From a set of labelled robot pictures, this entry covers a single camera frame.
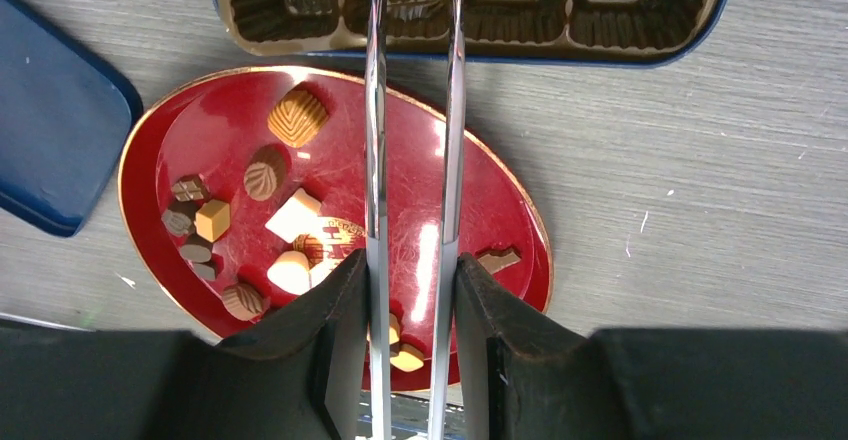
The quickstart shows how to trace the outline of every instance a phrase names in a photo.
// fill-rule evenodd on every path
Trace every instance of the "scratch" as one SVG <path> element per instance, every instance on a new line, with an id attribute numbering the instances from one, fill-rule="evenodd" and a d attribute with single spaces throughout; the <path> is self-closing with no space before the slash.
<path id="1" fill-rule="evenodd" d="M 645 222 L 648 221 L 648 211 L 645 210 L 645 218 L 642 219 L 642 226 L 639 227 L 639 233 L 645 233 Z"/>
<path id="2" fill-rule="evenodd" d="M 134 282 L 134 281 L 132 281 L 132 280 L 130 280 L 129 278 L 127 278 L 127 277 L 125 277 L 125 276 L 121 275 L 121 274 L 120 274 L 120 273 L 118 273 L 118 272 L 115 272 L 115 275 L 117 275 L 117 276 L 118 276 L 118 278 L 120 278 L 121 280 L 123 280 L 123 281 L 124 281 L 124 283 L 126 283 L 126 284 L 127 284 L 127 285 L 129 285 L 129 286 L 130 286 L 133 290 L 135 290 L 135 282 Z"/>
<path id="3" fill-rule="evenodd" d="M 826 48 L 825 50 L 830 50 L 831 48 L 833 48 L 833 46 L 834 46 L 834 45 L 836 45 L 836 42 L 838 42 L 838 41 L 839 41 L 839 37 L 834 37 L 833 41 L 832 41 L 832 42 L 830 42 L 830 45 L 828 45 L 828 46 L 827 46 L 827 48 Z M 825 58 L 824 58 L 824 57 L 819 58 L 819 61 L 818 61 L 818 62 L 816 62 L 816 64 L 815 64 L 815 65 L 813 65 L 812 70 L 810 70 L 810 71 L 811 71 L 811 72 L 813 72 L 813 73 L 812 73 L 812 74 L 810 74 L 810 75 L 809 75 L 809 76 L 808 76 L 808 77 L 807 77 L 807 78 L 806 78 L 806 79 L 805 79 L 805 80 L 801 83 L 801 85 L 799 85 L 798 87 L 796 87 L 796 88 L 795 88 L 795 90 L 792 92 L 792 96 L 791 96 L 791 97 L 789 97 L 789 99 L 788 99 L 788 100 L 785 100 L 786 102 L 791 102 L 792 100 L 795 100 L 795 98 L 798 96 L 798 94 L 799 94 L 799 93 L 801 93 L 801 90 L 803 90 L 804 88 L 806 88 L 806 87 L 807 87 L 807 85 L 809 85 L 809 83 L 810 83 L 810 82 L 812 82 L 814 79 L 818 78 L 818 76 L 816 75 L 816 72 L 818 72 L 819 67 L 821 66 L 821 64 L 822 64 L 824 61 L 825 61 Z"/>
<path id="4" fill-rule="evenodd" d="M 822 113 L 819 114 L 819 120 L 823 119 L 825 115 L 830 113 L 830 107 L 833 106 L 833 102 L 834 100 L 831 100 L 830 103 L 828 103 L 827 106 L 824 108 L 824 110 L 822 110 Z"/>

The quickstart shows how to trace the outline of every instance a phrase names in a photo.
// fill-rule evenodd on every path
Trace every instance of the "metal rod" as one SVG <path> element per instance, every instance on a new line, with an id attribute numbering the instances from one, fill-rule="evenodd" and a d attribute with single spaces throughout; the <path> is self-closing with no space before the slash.
<path id="1" fill-rule="evenodd" d="M 365 244 L 371 295 L 371 416 L 373 438 L 391 440 L 389 365 L 389 236 L 386 202 L 386 0 L 371 0 L 365 57 Z"/>
<path id="2" fill-rule="evenodd" d="M 465 138 L 465 32 L 462 3 L 462 0 L 452 0 L 453 26 L 448 59 L 445 122 L 445 183 L 442 190 L 439 285 L 433 327 L 433 369 L 430 376 L 430 419 L 427 432 L 427 438 L 431 440 L 441 440 L 445 431 L 454 276 L 459 254 L 459 212 L 462 206 Z"/>

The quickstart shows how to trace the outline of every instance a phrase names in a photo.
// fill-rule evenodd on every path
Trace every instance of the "gold rim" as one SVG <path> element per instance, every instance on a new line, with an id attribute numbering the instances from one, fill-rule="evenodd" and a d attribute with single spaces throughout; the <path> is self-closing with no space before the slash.
<path id="1" fill-rule="evenodd" d="M 348 81 L 358 83 L 358 84 L 363 85 L 363 86 L 365 85 L 365 79 L 359 78 L 359 77 L 356 77 L 356 76 L 353 76 L 353 75 L 347 75 L 347 74 L 344 74 L 344 73 L 334 72 L 334 71 L 331 71 L 331 70 L 322 70 L 322 69 L 319 69 L 319 68 L 301 67 L 301 66 L 276 65 L 276 66 L 240 67 L 240 68 L 233 68 L 233 69 L 229 69 L 229 70 L 222 70 L 222 71 L 219 71 L 219 72 L 211 73 L 209 75 L 205 75 L 203 77 L 195 79 L 195 80 L 193 80 L 189 83 L 186 83 L 186 84 L 182 85 L 181 87 L 178 87 L 177 89 L 175 89 L 174 91 L 172 91 L 171 93 L 169 93 L 168 95 L 166 95 L 165 97 L 160 99 L 158 102 L 153 104 L 153 106 L 150 107 L 144 113 L 144 115 L 142 115 L 142 117 L 138 120 L 138 122 L 136 122 L 135 127 L 133 127 L 132 132 L 130 132 L 129 137 L 127 137 L 127 143 L 124 146 L 124 150 L 123 150 L 123 152 L 121 152 L 121 162 L 118 166 L 118 204 L 121 208 L 121 219 L 124 221 L 124 229 L 126 229 L 127 234 L 130 237 L 130 241 L 133 243 L 133 247 L 135 248 L 135 251 L 138 254 L 139 258 L 141 259 L 141 263 L 144 264 L 144 267 L 147 269 L 148 272 L 150 272 L 150 275 L 153 277 L 154 280 L 156 280 L 156 283 L 159 284 L 159 287 L 167 294 L 167 296 L 175 304 L 177 304 L 177 306 L 180 309 L 182 309 L 182 311 L 184 311 L 186 314 L 188 314 L 196 322 L 203 325 L 204 328 L 206 328 L 207 330 L 212 332 L 212 334 L 214 334 L 216 337 L 220 337 L 220 336 L 216 332 L 212 331 L 212 329 L 207 327 L 206 324 L 201 322 L 191 312 L 186 310 L 185 307 L 183 307 L 182 304 L 179 301 L 177 301 L 177 299 L 173 296 L 173 294 L 171 294 L 171 292 L 168 291 L 167 287 L 162 285 L 162 282 L 159 281 L 159 278 L 156 276 L 155 273 L 153 273 L 153 271 L 150 269 L 150 266 L 147 265 L 147 262 L 144 260 L 144 256 L 141 255 L 141 250 L 139 250 L 138 245 L 135 242 L 135 237 L 133 236 L 132 231 L 130 230 L 129 224 L 127 224 L 127 215 L 124 212 L 124 187 L 123 187 L 123 182 L 121 181 L 121 179 L 124 176 L 124 163 L 125 163 L 125 160 L 126 160 L 126 157 L 127 157 L 127 152 L 129 152 L 130 146 L 132 145 L 136 134 L 144 126 L 144 123 L 147 121 L 147 119 L 150 118 L 154 113 L 156 113 L 156 111 L 160 107 L 162 107 L 162 105 L 169 102 L 172 98 L 174 98 L 177 95 L 185 92 L 186 90 L 189 90 L 191 88 L 194 88 L 198 85 L 202 85 L 202 84 L 207 83 L 207 82 L 211 82 L 213 80 L 217 80 L 219 78 L 231 77 L 231 76 L 235 76 L 235 75 L 241 75 L 241 74 L 244 74 L 244 73 L 278 72 L 278 73 L 290 74 L 292 71 L 297 71 L 297 70 L 300 70 L 304 74 L 322 75 L 322 76 L 325 76 L 325 77 L 333 77 L 333 78 L 338 78 L 338 79 L 342 79 L 342 80 L 348 80 Z M 401 100 L 403 100 L 407 103 L 410 103 L 410 104 L 412 104 L 412 105 L 414 105 L 418 108 L 425 110 L 427 113 L 436 117 L 436 119 L 439 120 L 440 122 L 445 121 L 445 115 L 443 113 L 441 113 L 440 111 L 431 107 L 430 105 L 427 105 L 426 103 L 422 103 L 422 102 L 416 100 L 415 98 L 412 98 L 409 95 L 401 93 L 401 92 L 399 92 L 399 91 L 397 91 L 393 88 L 386 88 L 386 92 L 389 95 L 395 96 L 395 97 L 397 97 L 397 98 L 399 98 L 399 99 L 401 99 Z M 547 295 L 547 298 L 545 299 L 545 306 L 544 306 L 544 308 L 542 308 L 542 313 L 546 313 L 548 311 L 548 307 L 550 306 L 551 297 L 552 297 L 553 291 L 554 291 L 554 259 L 553 259 L 553 250 L 551 248 L 550 239 L 548 237 L 548 231 L 545 228 L 544 222 L 542 222 L 542 216 L 539 214 L 539 211 L 536 209 L 536 204 L 533 203 L 533 199 L 530 198 L 530 194 L 524 188 L 524 185 L 522 185 L 521 182 L 518 181 L 518 178 L 516 178 L 515 174 L 512 173 L 512 170 L 510 170 L 509 167 L 507 167 L 501 161 L 501 159 L 497 155 L 495 155 L 495 152 L 493 152 L 492 149 L 490 149 L 485 143 L 483 143 L 479 138 L 477 138 L 473 133 L 469 132 L 468 130 L 465 131 L 465 137 L 468 138 L 469 140 L 471 140 L 471 143 L 473 143 L 478 148 L 480 148 L 480 150 L 482 150 L 483 153 L 485 153 L 489 158 L 491 158 L 492 161 L 494 161 L 495 164 L 506 174 L 506 176 L 507 176 L 507 178 L 509 178 L 510 182 L 512 182 L 512 184 L 515 185 L 515 187 L 518 189 L 518 192 L 521 194 L 521 197 L 524 199 L 524 202 L 527 204 L 527 207 L 530 209 L 530 212 L 533 214 L 533 220 L 534 220 L 535 226 L 539 230 L 539 233 L 542 236 L 542 244 L 545 246 L 545 249 L 547 250 L 547 254 L 548 254 L 547 257 L 548 257 L 548 265 L 549 265 L 549 270 L 550 270 L 550 273 L 549 273 L 549 276 L 548 276 L 548 295 Z"/>

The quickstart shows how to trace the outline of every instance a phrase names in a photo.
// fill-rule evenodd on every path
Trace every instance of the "plastic chocolate tray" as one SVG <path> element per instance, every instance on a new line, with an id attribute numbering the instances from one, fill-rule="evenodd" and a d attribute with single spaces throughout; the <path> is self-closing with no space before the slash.
<path id="1" fill-rule="evenodd" d="M 724 0 L 467 0 L 468 52 L 494 57 L 655 63 L 707 33 Z M 442 53 L 450 0 L 388 0 L 389 51 Z M 370 0 L 216 0 L 257 55 L 361 49 Z"/>

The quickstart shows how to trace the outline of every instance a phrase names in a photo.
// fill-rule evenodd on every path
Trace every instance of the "milk chocolate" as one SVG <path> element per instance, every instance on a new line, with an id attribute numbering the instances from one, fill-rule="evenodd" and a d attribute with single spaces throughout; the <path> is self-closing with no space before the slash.
<path id="1" fill-rule="evenodd" d="M 199 175 L 186 175 L 180 178 L 171 186 L 171 193 L 181 202 L 209 199 L 209 190 L 203 185 Z"/>
<path id="2" fill-rule="evenodd" d="M 478 256 L 477 261 L 489 272 L 489 275 L 494 275 L 520 262 L 521 257 L 518 256 L 514 248 L 510 247 L 504 250 L 489 250 Z"/>
<path id="3" fill-rule="evenodd" d="M 286 159 L 273 145 L 266 145 L 250 159 L 244 172 L 244 189 L 250 198 L 264 201 L 271 198 L 286 178 Z"/>
<path id="4" fill-rule="evenodd" d="M 189 262 L 206 263 L 212 260 L 212 242 L 196 233 L 189 235 L 180 247 L 180 256 Z"/>
<path id="5" fill-rule="evenodd" d="M 309 259 L 309 268 L 324 261 L 324 244 L 308 233 L 298 235 L 292 242 L 292 249 L 306 255 Z"/>
<path id="6" fill-rule="evenodd" d="M 171 235 L 182 237 L 194 233 L 194 215 L 198 206 L 194 202 L 180 202 L 174 200 L 165 213 L 162 214 L 162 223 Z"/>
<path id="7" fill-rule="evenodd" d="M 221 301 L 230 315 L 239 320 L 254 319 L 265 311 L 265 299 L 252 286 L 239 282 L 221 292 Z"/>
<path id="8" fill-rule="evenodd" d="M 194 269 L 194 273 L 206 280 L 207 282 L 214 282 L 216 278 L 218 278 L 218 265 L 215 262 L 209 261 L 206 263 L 192 263 L 191 268 Z"/>

